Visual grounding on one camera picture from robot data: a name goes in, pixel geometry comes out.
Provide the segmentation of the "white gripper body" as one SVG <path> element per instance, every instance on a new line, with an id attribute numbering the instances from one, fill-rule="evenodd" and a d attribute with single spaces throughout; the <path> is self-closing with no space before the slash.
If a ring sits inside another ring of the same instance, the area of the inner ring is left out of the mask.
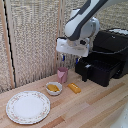
<path id="1" fill-rule="evenodd" d="M 61 53 L 87 57 L 89 54 L 89 39 L 85 38 L 69 41 L 66 38 L 59 37 L 57 39 L 56 50 Z"/>

